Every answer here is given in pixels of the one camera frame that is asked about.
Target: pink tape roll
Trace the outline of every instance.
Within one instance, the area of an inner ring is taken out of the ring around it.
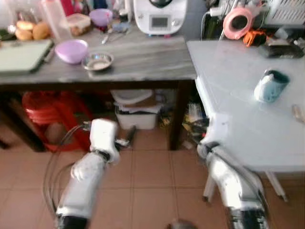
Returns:
[[[247,18],[246,26],[240,30],[237,30],[232,26],[232,20],[237,16],[244,16]],[[252,22],[252,13],[247,8],[237,7],[229,12],[224,19],[224,34],[229,39],[238,40],[250,30]]]

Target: white storage box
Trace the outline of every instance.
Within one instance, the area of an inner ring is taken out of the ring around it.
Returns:
[[[133,125],[140,130],[151,130],[156,126],[157,114],[120,114],[117,107],[115,108],[115,114],[124,130],[130,129]]]

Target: blue mug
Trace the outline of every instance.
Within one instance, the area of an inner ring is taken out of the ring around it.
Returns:
[[[273,103],[289,82],[285,74],[276,70],[266,70],[254,90],[254,96],[258,101]]]

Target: metal bowl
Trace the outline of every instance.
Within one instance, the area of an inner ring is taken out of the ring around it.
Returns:
[[[100,71],[110,67],[112,62],[113,56],[108,53],[89,53],[81,64],[88,71]]]

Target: pink bowl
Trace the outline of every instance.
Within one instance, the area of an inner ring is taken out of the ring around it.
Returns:
[[[97,9],[89,13],[89,16],[96,26],[102,27],[112,21],[113,13],[108,9]]]
[[[83,40],[68,40],[55,47],[59,58],[70,64],[80,63],[88,53],[88,44]]]

